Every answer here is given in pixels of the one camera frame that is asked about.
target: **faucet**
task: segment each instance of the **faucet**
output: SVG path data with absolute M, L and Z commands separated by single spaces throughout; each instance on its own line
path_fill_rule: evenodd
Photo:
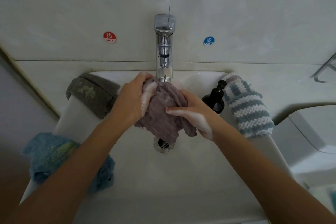
M 175 17 L 170 14 L 157 14 L 154 17 L 156 33 L 156 76 L 160 82 L 170 82 L 173 78 L 173 33 Z

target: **sink drain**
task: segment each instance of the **sink drain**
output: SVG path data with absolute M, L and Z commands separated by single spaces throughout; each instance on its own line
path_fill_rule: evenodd
M 154 148 L 161 153 L 165 153 L 170 151 L 172 148 L 174 148 L 175 143 L 168 144 L 166 141 L 162 140 L 161 138 L 154 137 Z

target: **blue and white striped cloth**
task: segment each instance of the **blue and white striped cloth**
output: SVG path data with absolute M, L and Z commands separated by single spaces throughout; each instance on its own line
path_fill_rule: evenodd
M 226 75 L 223 80 L 227 82 L 224 98 L 236 118 L 239 132 L 246 138 L 270 135 L 274 123 L 261 100 L 262 94 L 236 73 Z

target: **black soap dispenser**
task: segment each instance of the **black soap dispenser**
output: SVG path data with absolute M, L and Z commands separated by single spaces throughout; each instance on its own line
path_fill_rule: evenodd
M 214 110 L 217 114 L 221 114 L 224 109 L 223 89 L 225 86 L 226 81 L 220 80 L 218 82 L 217 88 L 213 88 L 210 94 L 205 95 L 202 98 L 202 101 L 206 103 L 207 106 Z

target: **white sink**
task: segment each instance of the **white sink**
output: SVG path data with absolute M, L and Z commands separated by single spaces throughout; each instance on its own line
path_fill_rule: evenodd
M 120 85 L 138 71 L 93 72 Z M 180 82 L 199 97 L 209 94 L 225 73 L 174 71 Z M 227 104 L 221 116 L 236 126 Z M 55 134 L 83 142 L 101 120 L 75 97 L 69 99 Z M 216 145 L 183 130 L 172 150 L 154 149 L 154 136 L 132 126 L 110 155 L 116 162 L 111 188 L 87 196 L 74 223 L 241 223 L 266 219 L 254 195 Z M 288 166 L 269 136 L 253 139 L 254 145 L 276 165 Z M 36 185 L 31 181 L 24 200 Z

